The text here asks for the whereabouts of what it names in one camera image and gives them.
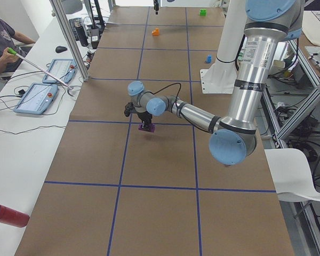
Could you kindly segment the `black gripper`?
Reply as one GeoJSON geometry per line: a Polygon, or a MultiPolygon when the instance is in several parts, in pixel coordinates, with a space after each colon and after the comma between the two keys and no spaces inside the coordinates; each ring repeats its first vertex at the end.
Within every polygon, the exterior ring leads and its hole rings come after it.
{"type": "Polygon", "coordinates": [[[151,120],[153,118],[152,114],[146,111],[142,113],[137,113],[137,115],[142,122],[142,129],[151,130],[151,124],[152,124],[151,120]]]}

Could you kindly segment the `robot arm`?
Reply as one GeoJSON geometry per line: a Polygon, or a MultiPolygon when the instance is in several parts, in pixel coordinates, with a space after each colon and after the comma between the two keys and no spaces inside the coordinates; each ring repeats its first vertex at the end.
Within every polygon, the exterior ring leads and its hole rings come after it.
{"type": "Polygon", "coordinates": [[[219,117],[179,99],[158,96],[141,81],[131,82],[124,114],[137,114],[139,129],[153,131],[153,116],[168,111],[211,134],[209,150],[222,164],[235,165],[257,145],[254,116],[266,87],[279,42],[302,30],[304,1],[230,1],[215,63],[201,70],[204,93],[230,94],[226,116],[219,117]]]}

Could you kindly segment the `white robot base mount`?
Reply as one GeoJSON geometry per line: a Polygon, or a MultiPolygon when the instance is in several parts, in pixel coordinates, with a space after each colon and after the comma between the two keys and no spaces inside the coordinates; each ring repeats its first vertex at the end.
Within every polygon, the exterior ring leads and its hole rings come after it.
{"type": "Polygon", "coordinates": [[[246,20],[245,1],[230,1],[215,62],[209,69],[200,70],[203,93],[233,92],[237,77],[236,60],[244,43],[246,20]]]}

